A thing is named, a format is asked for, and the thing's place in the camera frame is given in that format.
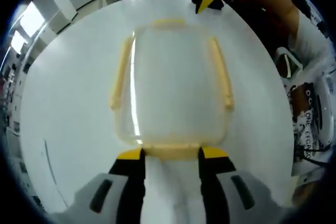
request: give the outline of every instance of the white chair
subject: white chair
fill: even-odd
[[[277,66],[279,59],[281,57],[285,58],[287,66],[287,79],[293,78],[299,72],[303,70],[303,65],[297,60],[297,58],[285,47],[279,47],[274,56],[274,63]]]

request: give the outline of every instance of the yellow plastic edge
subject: yellow plastic edge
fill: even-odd
[[[232,86],[230,82],[230,77],[227,72],[226,63],[222,54],[222,51],[218,45],[218,41],[215,37],[211,37],[210,48],[213,53],[214,65],[217,70],[219,81],[221,83],[224,95],[224,106],[229,109],[234,109],[234,97],[232,92]]]
[[[147,156],[165,160],[195,159],[198,155],[199,144],[144,144],[143,149]]]
[[[133,149],[119,154],[117,159],[139,160],[142,148]]]
[[[155,29],[176,29],[184,28],[186,23],[182,18],[163,18],[152,22],[151,26]]]
[[[129,37],[126,39],[123,45],[122,54],[120,56],[119,66],[117,70],[117,79],[116,83],[114,84],[110,100],[110,106],[112,110],[119,109],[121,105],[121,92],[124,82],[126,66],[132,48],[132,43],[133,43],[133,37]]]
[[[205,158],[227,157],[227,153],[215,147],[202,147]]]

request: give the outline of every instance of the person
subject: person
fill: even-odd
[[[318,101],[314,82],[326,66],[334,63],[331,48],[323,34],[292,0],[260,0],[287,29],[288,48],[295,53],[303,70],[286,81],[285,89],[293,113],[295,156],[292,175],[306,174],[324,166],[332,154],[332,142],[318,136]]]
[[[276,55],[279,47],[287,48],[288,32],[285,26],[260,0],[223,1],[250,26],[271,57]]]

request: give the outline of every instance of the white round table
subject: white round table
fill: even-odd
[[[134,148],[114,133],[109,95],[123,41],[160,18],[184,18],[216,36],[232,80],[235,112],[223,148],[238,169],[264,182],[282,204],[290,184],[290,107],[269,54],[228,5],[195,14],[190,0],[123,0],[59,35],[29,70],[21,110],[21,145],[31,182],[48,212],[64,210],[75,192],[117,155]]]

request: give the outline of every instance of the transparent plastic container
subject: transparent plastic container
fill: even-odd
[[[234,98],[215,37],[182,20],[136,29],[124,44],[110,105],[118,137],[135,144],[220,143]]]

